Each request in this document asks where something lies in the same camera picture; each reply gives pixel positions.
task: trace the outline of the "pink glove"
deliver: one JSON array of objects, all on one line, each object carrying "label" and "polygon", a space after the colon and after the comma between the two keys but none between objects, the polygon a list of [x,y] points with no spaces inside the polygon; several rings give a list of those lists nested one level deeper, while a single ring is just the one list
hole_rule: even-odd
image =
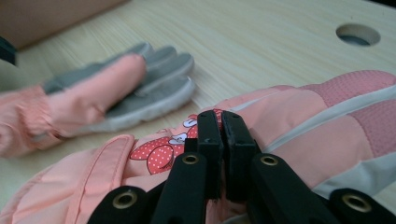
[{"label": "pink glove", "polygon": [[101,121],[145,74],[143,57],[130,54],[66,91],[48,96],[35,86],[1,95],[0,156],[51,147],[78,128]]}]

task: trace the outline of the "cartoon print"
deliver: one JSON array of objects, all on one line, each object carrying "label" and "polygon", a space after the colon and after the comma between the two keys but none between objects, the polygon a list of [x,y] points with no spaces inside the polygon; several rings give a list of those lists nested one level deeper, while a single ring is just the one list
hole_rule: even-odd
[{"label": "cartoon print", "polygon": [[[220,121],[221,110],[215,109],[218,121]],[[190,115],[183,122],[183,132],[172,136],[154,139],[137,147],[130,156],[131,160],[147,161],[148,171],[158,174],[172,168],[176,156],[184,152],[186,138],[198,137],[197,115]]]}]

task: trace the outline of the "pink fabric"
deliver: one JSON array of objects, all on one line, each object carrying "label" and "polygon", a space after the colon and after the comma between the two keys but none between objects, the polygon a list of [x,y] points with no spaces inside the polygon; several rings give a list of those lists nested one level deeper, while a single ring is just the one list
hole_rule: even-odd
[{"label": "pink fabric", "polygon": [[[378,81],[381,88],[391,85],[391,82],[383,84],[382,81],[382,78],[388,80],[389,74],[379,71],[370,74],[377,77],[371,79],[371,84],[376,85]],[[364,83],[360,79],[366,79],[365,76],[355,75],[354,83]],[[322,86],[323,90],[331,85],[330,80]],[[322,91],[322,87],[317,85],[315,91],[273,87],[237,96],[207,109],[214,109],[218,117],[222,110],[241,115],[253,137],[265,149],[277,136],[326,109],[328,105],[324,99],[347,100],[345,97],[332,98],[336,94]],[[362,91],[358,87],[350,89],[354,92],[348,91],[349,97]],[[381,133],[388,131],[388,128],[382,129],[387,122],[396,120],[390,113],[395,104],[395,101],[385,101],[332,119],[289,140],[273,153],[282,157],[313,188],[361,161],[396,153],[393,147],[396,138]],[[152,189],[166,179],[175,157],[183,153],[185,138],[196,137],[196,121],[197,116],[190,115],[176,128],[162,129],[138,140],[131,135],[121,135],[99,149],[65,158],[24,185],[2,211],[0,223],[32,223],[32,220],[37,223],[86,223],[94,207],[111,189],[119,185]],[[244,203],[231,203],[223,197],[208,202],[206,222],[220,223],[244,212]]]},{"label": "pink fabric", "polygon": [[18,106],[44,96],[40,86],[0,95],[0,157],[28,153],[33,144],[18,112]]},{"label": "pink fabric", "polygon": [[350,115],[364,130],[375,157],[394,151],[396,142],[396,100],[368,106]]},{"label": "pink fabric", "polygon": [[46,149],[104,119],[146,74],[140,55],[125,55],[71,89],[47,96],[39,86],[0,96],[0,157]]},{"label": "pink fabric", "polygon": [[47,123],[59,135],[70,136],[81,126],[99,122],[111,106],[136,88],[145,74],[142,56],[123,56],[98,75],[51,95]]},{"label": "pink fabric", "polygon": [[392,86],[396,78],[390,73],[375,70],[357,71],[335,77],[322,84],[311,84],[299,89],[311,90],[323,98],[327,107],[339,104],[352,97]]}]

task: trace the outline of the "gray fabric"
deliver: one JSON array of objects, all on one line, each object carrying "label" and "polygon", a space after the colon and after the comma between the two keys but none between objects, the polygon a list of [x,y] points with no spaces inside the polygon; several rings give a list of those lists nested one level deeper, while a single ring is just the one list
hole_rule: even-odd
[{"label": "gray fabric", "polygon": [[147,60],[147,67],[148,70],[150,67],[158,67],[162,63],[165,63],[169,58],[176,56],[176,50],[173,47],[165,47],[162,48],[154,53],[152,53],[153,49],[149,43],[142,43],[132,48],[128,49],[127,51],[118,54],[110,59],[107,59],[105,62],[102,63],[91,63],[83,68],[67,72],[55,77],[52,80],[49,80],[43,84],[43,89],[46,94],[51,94],[56,91],[61,91],[64,88],[73,86],[74,84],[80,82],[81,80],[90,77],[100,70],[104,69],[106,66],[114,63],[117,59],[121,56],[128,54],[128,53],[136,53],[143,55]]},{"label": "gray fabric", "polygon": [[178,55],[169,63],[148,72],[145,80],[135,91],[106,112],[107,118],[114,118],[136,111],[141,107],[161,101],[177,92],[188,80],[186,76],[194,67],[194,59],[188,53]]}]

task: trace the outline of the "light wood grain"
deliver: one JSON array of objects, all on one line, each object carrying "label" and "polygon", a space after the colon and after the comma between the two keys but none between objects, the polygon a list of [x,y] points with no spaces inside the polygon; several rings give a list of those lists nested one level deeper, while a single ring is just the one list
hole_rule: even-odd
[{"label": "light wood grain", "polygon": [[[371,47],[342,42],[335,30],[345,23],[376,29],[380,42]],[[390,7],[361,0],[134,0],[20,52],[18,67],[0,63],[0,90],[35,84],[141,41],[191,53],[198,88],[178,111],[122,132],[136,137],[273,85],[319,83],[363,69],[396,74],[396,10]],[[116,134],[82,136],[52,150],[0,159],[0,207],[39,170]],[[396,213],[395,185],[376,198]]]}]

